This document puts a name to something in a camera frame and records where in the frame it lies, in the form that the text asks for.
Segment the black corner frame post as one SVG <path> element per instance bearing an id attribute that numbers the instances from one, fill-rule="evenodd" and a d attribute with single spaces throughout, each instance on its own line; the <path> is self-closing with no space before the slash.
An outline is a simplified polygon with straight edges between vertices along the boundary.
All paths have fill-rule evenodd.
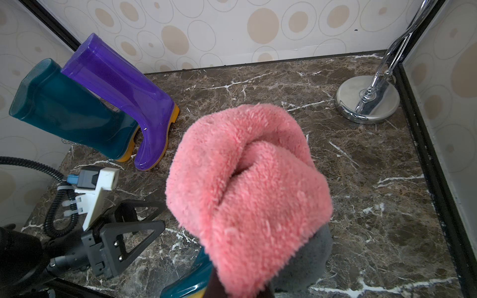
<path id="1" fill-rule="evenodd" d="M 81 45 L 79 40 L 74 37 L 56 17 L 49 13 L 40 2 L 37 0 L 19 0 L 19 2 L 74 52 Z"/>
<path id="2" fill-rule="evenodd" d="M 395 69 L 462 293 L 477 295 L 477 4 L 437 1 Z"/>

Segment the pink microfiber cloth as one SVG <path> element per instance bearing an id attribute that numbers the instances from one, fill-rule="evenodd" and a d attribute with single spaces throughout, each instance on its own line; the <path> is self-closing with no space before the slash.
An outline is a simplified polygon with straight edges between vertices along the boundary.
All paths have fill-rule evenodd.
<path id="1" fill-rule="evenodd" d="M 299 124 L 272 104 L 196 121 L 178 146 L 165 194 L 229 298 L 257 297 L 333 213 Z"/>

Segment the black corner frame post left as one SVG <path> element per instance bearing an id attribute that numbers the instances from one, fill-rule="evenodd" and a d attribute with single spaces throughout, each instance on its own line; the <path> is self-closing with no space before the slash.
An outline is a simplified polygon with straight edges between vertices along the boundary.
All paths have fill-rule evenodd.
<path id="1" fill-rule="evenodd" d="M 74 37 L 56 17 L 49 13 L 40 2 L 37 0 L 19 0 L 19 2 L 74 52 L 81 45 L 79 40 Z"/>

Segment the chrome mug tree stand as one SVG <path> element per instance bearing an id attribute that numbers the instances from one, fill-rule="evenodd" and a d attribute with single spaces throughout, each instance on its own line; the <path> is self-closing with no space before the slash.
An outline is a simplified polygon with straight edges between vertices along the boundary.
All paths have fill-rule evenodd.
<path id="1" fill-rule="evenodd" d="M 410 25 L 387 49 L 373 76 L 356 76 L 340 85 L 335 105 L 346 119 L 357 124 L 375 124 L 396 112 L 400 98 L 390 83 L 391 76 L 415 31 L 435 4 L 435 1 L 422 1 Z"/>

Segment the teal rubber boot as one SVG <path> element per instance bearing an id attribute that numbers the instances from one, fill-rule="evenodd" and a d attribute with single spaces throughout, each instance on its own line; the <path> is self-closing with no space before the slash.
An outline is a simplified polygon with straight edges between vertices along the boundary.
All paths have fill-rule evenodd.
<path id="1" fill-rule="evenodd" d="M 110 159 L 127 161 L 139 124 L 108 108 L 61 70 L 51 58 L 36 64 L 21 81 L 9 115 Z"/>
<path id="2" fill-rule="evenodd" d="M 160 298 L 202 298 L 206 292 L 213 265 L 201 248 L 190 270 L 162 290 Z"/>

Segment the black corner frame post right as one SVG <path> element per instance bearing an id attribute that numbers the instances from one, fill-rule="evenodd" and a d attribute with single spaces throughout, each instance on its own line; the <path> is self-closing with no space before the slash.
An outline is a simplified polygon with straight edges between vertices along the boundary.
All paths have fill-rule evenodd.
<path id="1" fill-rule="evenodd" d="M 395 69 L 462 293 L 477 295 L 477 4 L 437 1 Z"/>

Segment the purple rubber boot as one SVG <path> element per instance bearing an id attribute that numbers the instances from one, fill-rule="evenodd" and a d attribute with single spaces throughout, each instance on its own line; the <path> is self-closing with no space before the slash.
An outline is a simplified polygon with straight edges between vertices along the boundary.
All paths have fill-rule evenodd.
<path id="1" fill-rule="evenodd" d="M 64 65 L 62 73 L 131 116 L 143 142 L 135 156 L 140 171 L 152 169 L 165 155 L 170 125 L 180 108 L 141 71 L 91 34 Z"/>

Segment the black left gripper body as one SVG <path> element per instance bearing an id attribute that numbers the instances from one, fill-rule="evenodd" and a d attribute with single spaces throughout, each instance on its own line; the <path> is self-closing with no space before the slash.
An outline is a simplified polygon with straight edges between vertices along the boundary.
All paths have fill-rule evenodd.
<path id="1" fill-rule="evenodd" d="M 165 231 L 165 222 L 155 219 L 165 209 L 164 202 L 124 200 L 85 232 L 77 229 L 48 241 L 47 274 L 60 277 L 90 268 L 106 279 L 119 276 Z"/>

